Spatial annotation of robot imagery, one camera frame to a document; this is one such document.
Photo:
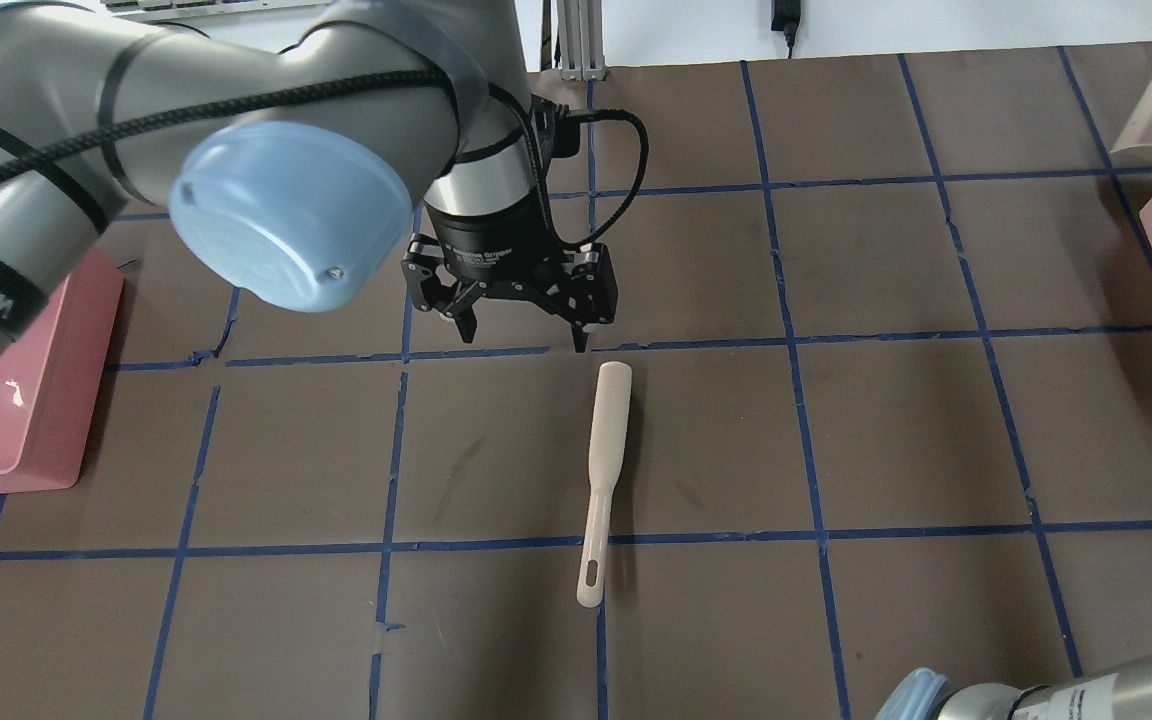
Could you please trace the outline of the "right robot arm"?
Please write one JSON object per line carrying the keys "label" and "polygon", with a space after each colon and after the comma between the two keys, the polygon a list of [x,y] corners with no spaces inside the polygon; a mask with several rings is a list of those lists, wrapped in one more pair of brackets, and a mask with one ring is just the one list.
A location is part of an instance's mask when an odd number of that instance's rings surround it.
{"label": "right robot arm", "polygon": [[980,683],[960,689],[919,667],[902,679],[878,719],[1152,719],[1152,655],[1085,679],[1016,688]]}

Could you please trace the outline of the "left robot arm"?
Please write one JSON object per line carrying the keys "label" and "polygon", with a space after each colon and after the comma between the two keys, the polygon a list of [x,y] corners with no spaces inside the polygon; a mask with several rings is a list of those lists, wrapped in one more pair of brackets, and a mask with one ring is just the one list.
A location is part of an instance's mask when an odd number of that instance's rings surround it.
{"label": "left robot arm", "polygon": [[343,306],[408,241],[414,305],[463,342],[505,300],[585,350],[611,255],[558,236],[545,179],[604,119],[631,115],[532,94],[511,1],[335,1],[285,53],[0,3],[0,356],[132,200],[266,304]]}

